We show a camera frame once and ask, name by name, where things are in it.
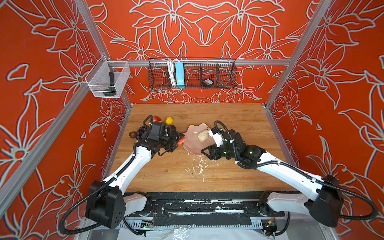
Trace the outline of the red wrinkled strawberry fruit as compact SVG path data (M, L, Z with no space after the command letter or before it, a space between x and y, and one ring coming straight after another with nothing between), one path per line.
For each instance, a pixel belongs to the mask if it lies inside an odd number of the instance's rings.
M185 141L185 138L181 138L181 139L178 141L177 146L182 145L182 144L184 143L184 141Z

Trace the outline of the beige garlic-like fruit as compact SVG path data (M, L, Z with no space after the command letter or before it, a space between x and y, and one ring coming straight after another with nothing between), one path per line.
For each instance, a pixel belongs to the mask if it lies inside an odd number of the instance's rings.
M201 142L201 143L203 143L203 142L205 142L205 141L207 141L208 140L208 138L209 138L209 131L208 130L203 130L203 131L201 131L199 134L198 134L198 140Z

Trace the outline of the pink scalloped fruit bowl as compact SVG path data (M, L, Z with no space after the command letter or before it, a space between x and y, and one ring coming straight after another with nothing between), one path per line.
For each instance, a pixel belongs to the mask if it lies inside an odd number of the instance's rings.
M213 137L208 134L209 130L210 128L206 124L200 124L198 126L190 125L184 133L184 149L193 155L203 156L203 149L215 145ZM203 142L199 140L200 133L204 133Z

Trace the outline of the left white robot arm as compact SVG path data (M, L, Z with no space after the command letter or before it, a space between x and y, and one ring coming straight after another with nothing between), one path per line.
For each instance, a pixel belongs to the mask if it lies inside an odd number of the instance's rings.
M147 204L143 194L124 194L141 168L155 155L174 152L185 140L185 136L173 125L163 122L144 124L138 131L138 140L133 145L132 154L125 162L103 181L95 181L89 189L86 218L104 227L114 229L123 218L142 211Z

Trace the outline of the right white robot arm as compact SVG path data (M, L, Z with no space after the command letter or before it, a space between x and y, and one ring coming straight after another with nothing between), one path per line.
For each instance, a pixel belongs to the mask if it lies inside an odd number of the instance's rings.
M247 145L241 135L218 128L209 130L214 145L201 152L211 160L220 158L234 159L244 169L253 169L269 174L297 190L297 193L266 192L260 200L263 214L274 212L293 212L311 216L324 226L334 228L338 224L343 197L338 187L339 182L332 176L322 179L281 161L263 148Z

